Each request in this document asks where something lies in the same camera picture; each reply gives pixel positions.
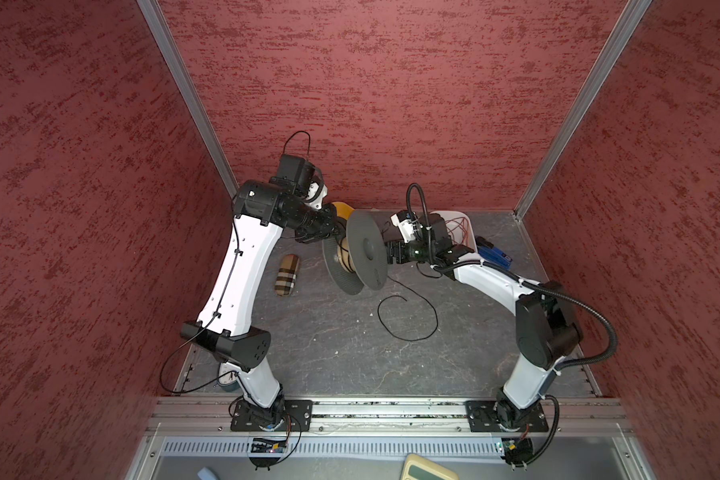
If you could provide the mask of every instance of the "red wall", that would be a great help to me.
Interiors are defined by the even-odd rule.
[[[160,2],[238,180],[307,129],[332,200],[507,210],[624,3]]]
[[[720,0],[653,0],[526,219],[659,476],[720,478]]]
[[[0,2],[0,478],[124,475],[229,215],[135,2]]]

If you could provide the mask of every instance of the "metal bracket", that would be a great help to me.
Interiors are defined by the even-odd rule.
[[[506,432],[496,421],[494,409],[495,400],[467,400],[464,402],[467,407],[467,420],[469,420],[469,429],[472,432]],[[548,432],[547,418],[541,404],[537,403],[530,410],[528,415],[528,432]]]
[[[312,422],[312,400],[286,400],[286,413],[291,417],[291,432],[297,432],[299,424],[302,432],[309,431],[309,424]],[[232,432],[268,432],[262,430],[253,421],[251,405],[248,402],[238,402],[235,405],[230,430]],[[284,432],[285,430],[286,424],[282,423],[272,432]]]

